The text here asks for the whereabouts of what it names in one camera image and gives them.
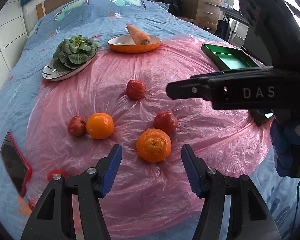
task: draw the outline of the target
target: phone screen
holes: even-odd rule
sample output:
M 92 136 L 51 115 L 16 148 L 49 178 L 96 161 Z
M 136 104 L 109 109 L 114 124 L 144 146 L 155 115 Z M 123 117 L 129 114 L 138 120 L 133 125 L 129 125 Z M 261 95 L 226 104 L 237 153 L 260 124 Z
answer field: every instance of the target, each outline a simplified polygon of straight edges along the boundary
M 10 133 L 7 133 L 1 147 L 1 157 L 17 191 L 20 195 L 23 195 L 22 187 L 28 169 L 18 153 L 17 147 L 14 145 L 13 140 L 10 137 Z

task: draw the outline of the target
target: red phone case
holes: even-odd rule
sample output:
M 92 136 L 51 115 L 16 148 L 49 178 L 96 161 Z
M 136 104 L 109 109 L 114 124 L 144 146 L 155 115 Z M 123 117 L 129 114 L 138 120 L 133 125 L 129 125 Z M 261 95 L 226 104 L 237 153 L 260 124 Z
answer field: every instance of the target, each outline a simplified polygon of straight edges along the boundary
M 18 155 L 20 156 L 23 164 L 25 165 L 25 167 L 27 168 L 27 172 L 26 172 L 26 175 L 25 175 L 25 179 L 22 183 L 22 187 L 21 187 L 21 197 L 24 197 L 25 194 L 26 194 L 26 184 L 27 182 L 30 180 L 31 178 L 31 175 L 32 175 L 32 168 L 30 167 L 30 165 L 27 163 L 26 159 L 23 157 L 23 155 L 21 154 L 21 151 L 20 149 L 18 148 L 17 144 L 16 144 L 16 141 L 15 139 L 13 138 L 12 134 L 10 132 L 8 132 L 7 134 L 9 134 L 10 138 L 11 138 L 11 141 L 14 145 L 14 147 L 16 148 L 16 151 L 18 153 Z

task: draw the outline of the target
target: bed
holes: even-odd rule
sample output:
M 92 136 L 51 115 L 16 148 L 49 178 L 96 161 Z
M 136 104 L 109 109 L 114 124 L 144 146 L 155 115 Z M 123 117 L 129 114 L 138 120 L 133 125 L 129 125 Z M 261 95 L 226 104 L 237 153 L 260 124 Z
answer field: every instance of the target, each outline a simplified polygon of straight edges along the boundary
M 113 190 L 100 202 L 113 239 L 192 237 L 203 201 L 187 182 L 180 158 L 184 143 L 225 175 L 251 175 L 281 235 L 289 236 L 298 180 L 276 174 L 270 123 L 257 127 L 248 111 L 214 111 L 201 99 L 172 101 L 164 92 L 168 82 L 217 71 L 200 50 L 203 42 L 230 44 L 174 17 L 167 5 L 152 0 L 46 0 L 37 12 L 39 20 L 0 91 L 0 148 L 10 131 L 33 168 L 27 199 L 22 199 L 0 157 L 0 221 L 14 239 L 20 239 L 31 213 L 28 202 L 35 205 L 49 170 L 62 166 L 69 176 L 77 175 L 94 166 L 114 143 L 124 149 L 122 165 Z M 129 24 L 160 37 L 162 45 L 139 55 L 110 51 L 107 41 L 127 34 Z M 100 51 L 78 75 L 61 82 L 43 81 L 42 69 L 56 46 L 73 34 L 94 38 L 102 45 Z M 149 87 L 149 96 L 141 103 L 129 101 L 123 92 L 133 78 L 144 79 Z M 162 107 L 173 111 L 179 127 L 171 135 L 171 156 L 149 165 L 136 155 L 135 138 L 151 126 L 155 111 Z M 115 121 L 109 140 L 97 143 L 85 137 L 82 144 L 69 138 L 66 125 L 73 115 L 97 111 L 111 114 Z M 76 204 L 73 209 L 77 238 L 82 239 Z M 225 214 L 222 239 L 229 199 Z

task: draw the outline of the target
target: orange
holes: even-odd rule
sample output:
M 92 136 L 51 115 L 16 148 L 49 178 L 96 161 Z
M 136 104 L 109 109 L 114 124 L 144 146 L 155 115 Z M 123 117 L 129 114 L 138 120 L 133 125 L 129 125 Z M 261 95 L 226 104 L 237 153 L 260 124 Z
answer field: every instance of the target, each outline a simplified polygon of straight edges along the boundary
M 95 113 L 87 120 L 87 132 L 95 139 L 106 139 L 114 131 L 114 123 L 108 114 Z
M 170 137 L 159 129 L 148 129 L 137 140 L 137 152 L 147 162 L 162 162 L 171 153 Z

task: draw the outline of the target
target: green tray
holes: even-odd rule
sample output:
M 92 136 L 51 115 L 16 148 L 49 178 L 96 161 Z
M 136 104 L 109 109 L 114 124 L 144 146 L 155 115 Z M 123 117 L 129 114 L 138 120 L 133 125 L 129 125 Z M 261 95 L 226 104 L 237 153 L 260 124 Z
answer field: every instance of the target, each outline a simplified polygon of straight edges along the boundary
M 221 71 L 258 67 L 241 49 L 233 49 L 212 44 L 202 44 L 201 50 L 216 64 Z

